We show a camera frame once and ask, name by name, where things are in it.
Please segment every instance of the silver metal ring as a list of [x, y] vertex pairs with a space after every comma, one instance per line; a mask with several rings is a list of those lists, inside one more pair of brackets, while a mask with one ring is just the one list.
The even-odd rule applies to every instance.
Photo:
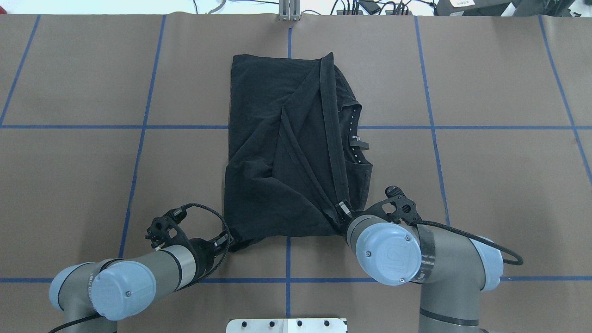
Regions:
[[193, 258], [191, 251], [182, 245], [167, 246], [161, 251], [171, 254], [177, 259], [179, 265], [181, 266], [181, 282], [179, 282], [179, 287], [177, 287], [177, 289], [186, 286], [193, 280], [195, 276], [195, 270], [197, 268], [195, 266], [195, 259]]

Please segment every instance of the gray cable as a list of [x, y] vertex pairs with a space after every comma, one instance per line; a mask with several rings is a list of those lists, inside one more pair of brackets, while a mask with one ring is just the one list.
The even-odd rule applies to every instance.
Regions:
[[208, 14], [212, 14], [212, 13], [215, 13], [215, 12], [217, 12], [217, 11], [221, 10], [221, 9], [222, 9], [222, 7], [223, 7], [225, 4], [226, 4], [226, 0], [222, 0], [222, 3], [221, 3], [221, 4], [220, 4], [218, 7], [216, 7], [216, 8], [214, 8], [214, 9], [212, 9], [211, 11], [209, 11], [209, 12], [208, 12]]

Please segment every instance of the dark cloth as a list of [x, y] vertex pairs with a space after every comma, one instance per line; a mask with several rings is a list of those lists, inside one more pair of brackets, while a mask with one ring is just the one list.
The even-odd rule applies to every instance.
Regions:
[[238, 55], [231, 80], [224, 216], [236, 241], [343, 234], [335, 205], [363, 210], [372, 164], [350, 147], [362, 106], [333, 54]]

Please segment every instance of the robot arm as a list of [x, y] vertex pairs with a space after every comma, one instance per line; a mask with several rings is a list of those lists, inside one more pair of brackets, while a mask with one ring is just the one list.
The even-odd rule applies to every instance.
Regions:
[[[422, 285], [419, 333], [481, 332], [480, 293], [497, 287], [504, 262], [522, 264], [522, 258], [488, 239], [422, 221], [399, 188], [386, 192], [388, 199], [349, 223], [346, 241], [360, 266], [382, 284]], [[396, 211], [385, 213], [385, 203]], [[499, 249], [517, 260], [504, 260]]]
[[[152, 302], [211, 274], [215, 257], [223, 255], [217, 268], [230, 245], [227, 225], [218, 213], [206, 207], [221, 218], [227, 232], [210, 241], [188, 239], [178, 226], [188, 207], [170, 210], [153, 220], [146, 238], [157, 251], [130, 260], [86, 262], [62, 270], [50, 286], [49, 298], [71, 325], [52, 332], [62, 328], [69, 333], [116, 332], [117, 321], [136, 315]], [[172, 229], [177, 235], [171, 238]]]

